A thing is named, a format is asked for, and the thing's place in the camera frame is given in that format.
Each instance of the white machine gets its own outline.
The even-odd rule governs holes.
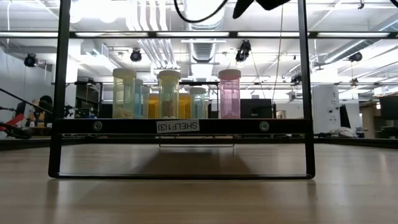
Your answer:
[[[339,92],[336,85],[312,88],[314,133],[329,133],[341,127]]]

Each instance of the plastic container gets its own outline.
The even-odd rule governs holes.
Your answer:
[[[180,93],[178,105],[178,118],[190,119],[191,118],[191,94]]]
[[[113,70],[113,118],[133,118],[136,72],[125,68]]]
[[[194,87],[189,90],[189,93],[191,94],[191,118],[205,119],[206,89],[202,87]]]
[[[159,118],[159,94],[158,93],[149,93],[148,118],[149,119]]]
[[[134,118],[142,119],[142,86],[144,82],[140,79],[136,79],[134,87]]]
[[[142,87],[142,117],[145,119],[148,118],[149,93],[150,88]]]
[[[178,92],[181,74],[174,70],[159,73],[159,117],[178,118]]]
[[[221,89],[221,119],[241,118],[240,83],[241,71],[222,70],[218,74]]]

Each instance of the black metal shelf frame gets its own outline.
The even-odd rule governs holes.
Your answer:
[[[300,39],[300,57],[302,62],[302,88],[304,119],[203,119],[199,120],[200,131],[190,134],[304,134],[305,139],[305,174],[292,175],[144,175],[144,174],[63,174],[60,172],[62,134],[157,134],[156,122],[160,120],[138,119],[75,119],[64,120],[63,108],[65,104],[65,87],[68,59],[68,42],[72,32],[70,28],[71,0],[63,0],[60,5],[58,26],[57,67],[55,74],[54,118],[53,133],[50,143],[49,176],[65,179],[211,179],[211,180],[248,180],[248,179],[311,179],[315,176],[314,139],[312,128],[312,106],[310,89],[310,67],[308,57],[308,30],[306,0],[298,0],[298,24]],[[143,38],[170,38],[169,36]],[[226,37],[216,38],[244,38],[228,34]],[[140,127],[134,131],[131,127]]]

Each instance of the person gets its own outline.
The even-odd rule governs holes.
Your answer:
[[[51,97],[47,95],[40,97],[39,107],[52,112],[53,106],[52,106]],[[43,113],[44,113],[44,124],[47,126],[48,123],[52,123],[53,116],[52,114],[49,114],[47,112]]]
[[[52,99],[50,96],[44,95],[40,97],[40,100],[34,100],[32,103],[48,111],[53,111]],[[48,114],[39,108],[34,108],[33,112],[31,112],[27,118],[26,126],[30,126],[30,122],[32,121],[35,123],[35,127],[37,127],[37,123],[44,123],[44,125],[47,126],[47,124],[52,123],[52,118],[52,114]]]

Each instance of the shelf label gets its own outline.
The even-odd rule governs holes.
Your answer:
[[[199,120],[157,121],[157,133],[199,131]]]

